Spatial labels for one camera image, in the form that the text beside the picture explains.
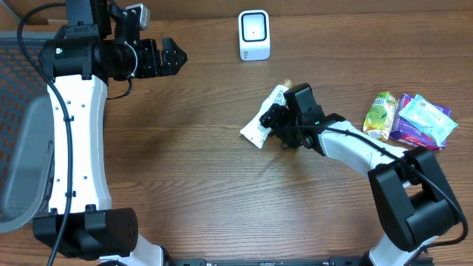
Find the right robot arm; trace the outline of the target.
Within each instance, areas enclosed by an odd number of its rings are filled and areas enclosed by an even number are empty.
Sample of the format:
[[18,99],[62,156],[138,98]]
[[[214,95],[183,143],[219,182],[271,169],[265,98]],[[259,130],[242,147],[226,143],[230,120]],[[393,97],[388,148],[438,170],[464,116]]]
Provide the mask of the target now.
[[406,150],[357,130],[341,115],[326,115],[307,83],[269,97],[257,124],[282,141],[338,160],[369,180],[384,236],[357,265],[416,265],[430,248],[462,242],[469,226],[435,155]]

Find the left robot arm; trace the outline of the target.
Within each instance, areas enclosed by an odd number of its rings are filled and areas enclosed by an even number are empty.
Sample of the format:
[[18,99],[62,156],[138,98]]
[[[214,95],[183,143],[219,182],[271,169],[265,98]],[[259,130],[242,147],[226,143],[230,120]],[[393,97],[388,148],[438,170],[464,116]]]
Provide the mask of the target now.
[[131,208],[115,209],[106,182],[103,121],[110,80],[175,75],[187,60],[171,38],[142,39],[142,4],[66,1],[67,24],[48,40],[36,67],[52,104],[54,175],[46,216],[33,220],[53,254],[102,265],[170,265],[138,230]]

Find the white tube with gold cap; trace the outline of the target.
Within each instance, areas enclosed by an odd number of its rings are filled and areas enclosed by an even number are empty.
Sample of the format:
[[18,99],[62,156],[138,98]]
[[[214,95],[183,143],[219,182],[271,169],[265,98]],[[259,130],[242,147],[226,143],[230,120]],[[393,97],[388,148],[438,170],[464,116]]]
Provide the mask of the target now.
[[293,86],[294,83],[290,79],[285,78],[281,80],[279,84],[274,87],[269,96],[267,96],[262,102],[258,113],[240,130],[240,134],[254,144],[258,149],[263,147],[263,144],[271,131],[270,128],[265,128],[259,119],[270,110],[273,104],[276,103],[280,106],[284,106],[286,104],[284,93]]

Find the green yellow snack packet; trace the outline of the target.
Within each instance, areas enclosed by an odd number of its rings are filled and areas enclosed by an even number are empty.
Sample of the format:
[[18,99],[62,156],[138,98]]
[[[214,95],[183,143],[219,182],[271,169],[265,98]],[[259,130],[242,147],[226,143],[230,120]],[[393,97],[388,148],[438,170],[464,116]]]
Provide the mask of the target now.
[[390,92],[380,92],[373,101],[363,123],[362,131],[386,142],[392,130],[398,102]]

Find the teal snack packet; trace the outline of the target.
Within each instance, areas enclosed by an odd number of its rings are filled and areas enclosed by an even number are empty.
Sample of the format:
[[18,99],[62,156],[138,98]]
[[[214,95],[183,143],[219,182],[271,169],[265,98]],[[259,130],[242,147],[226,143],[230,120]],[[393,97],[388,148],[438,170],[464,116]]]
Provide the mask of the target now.
[[448,115],[442,113],[421,95],[416,95],[400,110],[400,117],[411,123],[421,133],[431,138],[437,146],[458,127]]

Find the purple pad package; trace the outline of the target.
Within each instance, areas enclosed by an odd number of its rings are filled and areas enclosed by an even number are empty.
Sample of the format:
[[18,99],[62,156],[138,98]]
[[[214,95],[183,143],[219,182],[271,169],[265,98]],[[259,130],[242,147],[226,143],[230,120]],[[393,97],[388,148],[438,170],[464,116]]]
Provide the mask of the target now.
[[446,148],[446,140],[444,140],[440,145],[437,145],[432,138],[422,133],[419,129],[399,115],[399,112],[413,98],[414,96],[408,94],[402,94],[399,98],[389,138],[412,147],[424,146],[432,151]]

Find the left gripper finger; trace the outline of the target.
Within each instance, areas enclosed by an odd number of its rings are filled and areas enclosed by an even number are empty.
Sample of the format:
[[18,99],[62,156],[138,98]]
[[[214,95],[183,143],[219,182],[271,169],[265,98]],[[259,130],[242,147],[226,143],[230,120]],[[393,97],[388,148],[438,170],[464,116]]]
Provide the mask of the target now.
[[182,50],[175,41],[170,38],[162,39],[162,58],[163,59],[187,59],[188,56],[184,50]]
[[162,66],[160,70],[161,76],[176,75],[180,68],[187,62],[187,58],[164,58],[162,60]]

